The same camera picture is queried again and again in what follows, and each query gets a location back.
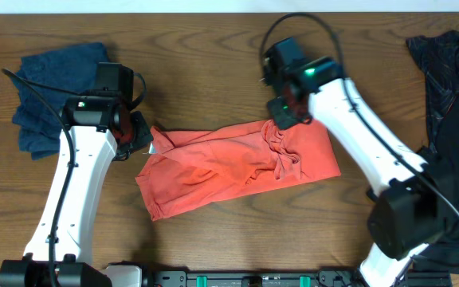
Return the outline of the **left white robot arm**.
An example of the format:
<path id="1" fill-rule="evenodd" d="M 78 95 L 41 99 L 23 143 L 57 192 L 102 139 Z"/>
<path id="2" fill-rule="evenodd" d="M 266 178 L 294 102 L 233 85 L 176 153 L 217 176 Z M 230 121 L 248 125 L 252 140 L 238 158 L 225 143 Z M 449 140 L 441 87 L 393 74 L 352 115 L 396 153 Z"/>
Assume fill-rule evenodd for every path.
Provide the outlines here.
<path id="1" fill-rule="evenodd" d="M 92 267 L 92 237 L 108 168 L 124 160 L 143 123 L 125 100 L 72 96 L 61 119 L 66 131 L 40 222 L 20 260 L 5 260 L 1 286 L 151 286 L 147 269 L 122 261 Z"/>

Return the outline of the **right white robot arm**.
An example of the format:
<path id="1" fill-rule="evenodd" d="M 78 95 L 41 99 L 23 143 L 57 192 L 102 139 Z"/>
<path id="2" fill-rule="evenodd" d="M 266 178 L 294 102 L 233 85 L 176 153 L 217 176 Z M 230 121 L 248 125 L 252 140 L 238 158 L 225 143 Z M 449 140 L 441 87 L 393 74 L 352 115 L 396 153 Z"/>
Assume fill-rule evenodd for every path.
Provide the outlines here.
<path id="1" fill-rule="evenodd" d="M 376 116 L 330 57 L 267 56 L 263 64 L 265 82 L 277 94 L 269 109 L 279 128 L 320 122 L 360 167 L 376 197 L 367 220 L 374 243 L 359 267 L 361 282 L 403 283 L 413 260 L 445 230 L 446 208 L 434 190 L 433 168 Z"/>

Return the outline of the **red printed t-shirt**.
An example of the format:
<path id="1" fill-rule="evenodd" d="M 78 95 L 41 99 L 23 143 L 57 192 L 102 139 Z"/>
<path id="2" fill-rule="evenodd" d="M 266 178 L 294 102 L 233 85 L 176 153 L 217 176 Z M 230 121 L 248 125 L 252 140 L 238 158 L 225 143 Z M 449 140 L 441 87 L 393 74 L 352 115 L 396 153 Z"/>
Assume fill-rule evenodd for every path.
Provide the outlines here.
<path id="1" fill-rule="evenodd" d="M 151 129 L 135 181 L 156 221 L 242 196 L 339 176 L 327 129 L 314 121 L 280 130 L 272 120 L 216 131 Z"/>

